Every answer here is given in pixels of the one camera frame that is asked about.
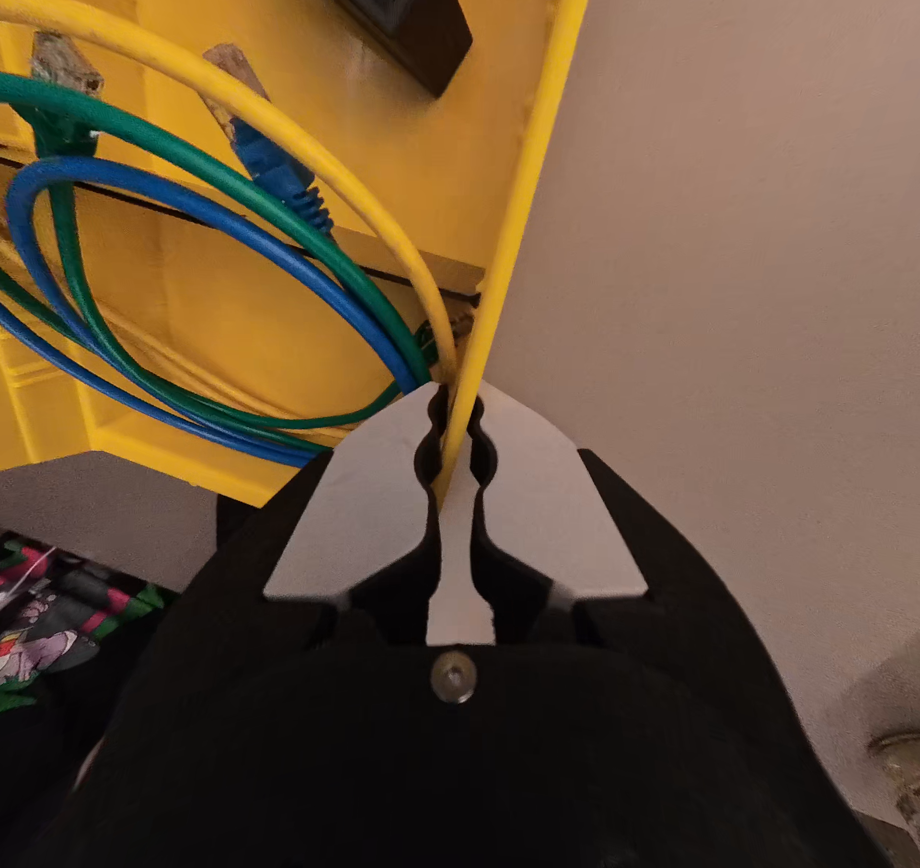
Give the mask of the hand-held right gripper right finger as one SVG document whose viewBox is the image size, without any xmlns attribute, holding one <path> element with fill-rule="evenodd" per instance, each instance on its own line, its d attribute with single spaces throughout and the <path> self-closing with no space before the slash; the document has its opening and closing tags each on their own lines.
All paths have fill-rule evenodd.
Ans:
<svg viewBox="0 0 920 868">
<path fill-rule="evenodd" d="M 522 644 L 546 612 L 633 600 L 647 581 L 575 443 L 489 383 L 467 432 L 477 483 L 470 572 L 497 644 Z"/>
</svg>

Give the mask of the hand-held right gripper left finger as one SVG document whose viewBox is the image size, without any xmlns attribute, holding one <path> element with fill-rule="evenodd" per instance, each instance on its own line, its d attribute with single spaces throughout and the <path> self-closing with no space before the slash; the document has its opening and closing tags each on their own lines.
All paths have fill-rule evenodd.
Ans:
<svg viewBox="0 0 920 868">
<path fill-rule="evenodd" d="M 433 483 L 449 389 L 426 383 L 331 453 L 263 588 L 270 601 L 359 610 L 391 644 L 424 645 L 442 575 Z"/>
</svg>

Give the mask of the yellow plastic bin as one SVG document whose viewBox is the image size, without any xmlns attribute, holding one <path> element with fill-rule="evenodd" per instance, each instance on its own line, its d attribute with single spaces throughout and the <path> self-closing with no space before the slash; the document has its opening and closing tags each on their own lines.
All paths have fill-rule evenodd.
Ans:
<svg viewBox="0 0 920 868">
<path fill-rule="evenodd" d="M 57 0 L 2 2 L 2 72 L 29 74 L 32 35 Z M 334 0 L 62 0 L 127 22 L 200 59 L 239 46 L 270 101 L 373 194 L 420 252 L 451 319 L 485 311 L 470 381 L 520 251 L 588 0 L 459 0 L 472 46 L 440 98 L 374 46 Z M 243 172 L 190 87 L 77 37 L 102 99 Z M 144 366 L 236 409 L 296 417 L 351 412 L 392 380 L 328 306 L 224 233 L 75 189 L 88 280 Z M 480 292 L 478 310 L 463 302 Z M 293 469 L 249 457 L 92 391 L 2 332 L 2 469 L 102 450 L 260 506 Z"/>
</svg>

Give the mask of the black ethernet switch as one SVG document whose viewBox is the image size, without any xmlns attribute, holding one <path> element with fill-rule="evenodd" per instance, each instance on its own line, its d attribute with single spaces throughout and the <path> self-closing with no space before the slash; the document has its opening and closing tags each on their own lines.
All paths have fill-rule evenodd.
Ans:
<svg viewBox="0 0 920 868">
<path fill-rule="evenodd" d="M 435 99 L 473 45 L 459 0 L 334 1 Z"/>
</svg>

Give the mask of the colourful printed cloth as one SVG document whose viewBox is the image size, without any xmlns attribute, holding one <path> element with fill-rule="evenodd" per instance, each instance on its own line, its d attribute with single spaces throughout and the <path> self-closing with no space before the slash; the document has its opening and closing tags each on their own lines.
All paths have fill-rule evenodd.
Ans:
<svg viewBox="0 0 920 868">
<path fill-rule="evenodd" d="M 112 635 L 152 625 L 179 597 L 13 530 L 1 543 L 2 713 L 38 704 L 40 678 L 87 664 Z"/>
</svg>

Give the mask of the grey metal fitting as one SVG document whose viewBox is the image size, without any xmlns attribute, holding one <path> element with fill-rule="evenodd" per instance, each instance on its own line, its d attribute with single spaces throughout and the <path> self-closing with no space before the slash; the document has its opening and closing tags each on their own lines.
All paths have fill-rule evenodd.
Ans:
<svg viewBox="0 0 920 868">
<path fill-rule="evenodd" d="M 848 802 L 918 838 L 918 633 L 857 678 L 835 714 Z"/>
</svg>

